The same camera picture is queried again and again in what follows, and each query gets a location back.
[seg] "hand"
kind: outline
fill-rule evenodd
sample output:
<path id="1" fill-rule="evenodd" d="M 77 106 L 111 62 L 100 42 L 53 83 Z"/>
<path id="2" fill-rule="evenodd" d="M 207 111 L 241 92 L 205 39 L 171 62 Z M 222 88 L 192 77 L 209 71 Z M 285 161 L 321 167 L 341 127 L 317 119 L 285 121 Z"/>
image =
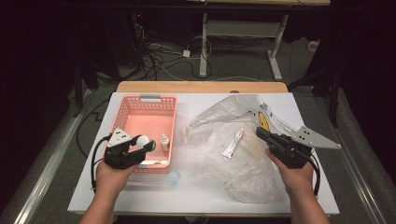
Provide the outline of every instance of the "hand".
<path id="1" fill-rule="evenodd" d="M 265 153 L 279 168 L 286 192 L 289 196 L 314 195 L 312 187 L 312 176 L 314 169 L 308 162 L 302 169 L 289 169 L 267 148 Z"/>
<path id="2" fill-rule="evenodd" d="M 137 165 L 125 170 L 117 170 L 102 161 L 99 162 L 96 169 L 96 194 L 105 193 L 112 198 L 117 198 L 125 187 L 128 176 L 136 167 Z"/>

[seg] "basket handle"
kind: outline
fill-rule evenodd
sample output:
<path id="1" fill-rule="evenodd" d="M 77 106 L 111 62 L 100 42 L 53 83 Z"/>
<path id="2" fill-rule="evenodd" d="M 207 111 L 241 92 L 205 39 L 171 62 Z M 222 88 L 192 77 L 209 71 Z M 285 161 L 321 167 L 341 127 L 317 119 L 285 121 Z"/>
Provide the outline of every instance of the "basket handle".
<path id="1" fill-rule="evenodd" d="M 141 102 L 160 102 L 161 95 L 160 94 L 140 94 Z"/>

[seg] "person's right hand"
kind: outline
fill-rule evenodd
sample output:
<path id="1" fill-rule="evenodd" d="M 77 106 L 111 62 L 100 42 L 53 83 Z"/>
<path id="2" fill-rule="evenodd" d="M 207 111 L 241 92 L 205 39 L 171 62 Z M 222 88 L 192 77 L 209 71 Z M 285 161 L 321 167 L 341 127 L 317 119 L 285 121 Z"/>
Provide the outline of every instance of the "person's right hand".
<path id="1" fill-rule="evenodd" d="M 289 169 L 268 148 L 265 150 L 265 153 L 279 168 L 286 192 L 289 196 L 301 197 L 308 194 L 314 195 L 312 187 L 314 169 L 311 164 L 307 162 L 302 169 Z"/>

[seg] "forearm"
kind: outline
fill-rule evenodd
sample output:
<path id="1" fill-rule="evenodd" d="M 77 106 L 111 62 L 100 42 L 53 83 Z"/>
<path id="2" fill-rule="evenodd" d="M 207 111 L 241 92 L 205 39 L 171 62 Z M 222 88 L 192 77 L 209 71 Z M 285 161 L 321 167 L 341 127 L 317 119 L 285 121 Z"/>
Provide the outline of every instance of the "forearm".
<path id="1" fill-rule="evenodd" d="M 114 205 L 117 197 L 113 195 L 98 194 L 92 200 L 90 207 L 84 214 L 80 224 L 111 224 L 113 223 Z"/>
<path id="2" fill-rule="evenodd" d="M 330 223 L 314 194 L 290 195 L 291 223 Z"/>

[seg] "plastic bag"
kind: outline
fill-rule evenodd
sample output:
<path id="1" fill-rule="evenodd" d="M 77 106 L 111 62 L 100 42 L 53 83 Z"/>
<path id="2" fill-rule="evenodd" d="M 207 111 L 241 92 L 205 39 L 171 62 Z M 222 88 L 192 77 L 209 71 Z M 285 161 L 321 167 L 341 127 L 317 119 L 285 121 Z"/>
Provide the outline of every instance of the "plastic bag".
<path id="1" fill-rule="evenodd" d="M 206 176 L 222 180 L 228 195 L 242 203 L 269 203 L 286 197 L 279 172 L 264 153 L 268 146 L 255 134 L 261 104 L 256 94 L 232 95 L 181 130 L 183 142 L 196 145 L 205 155 Z M 221 153 L 241 128 L 244 134 L 229 160 Z"/>

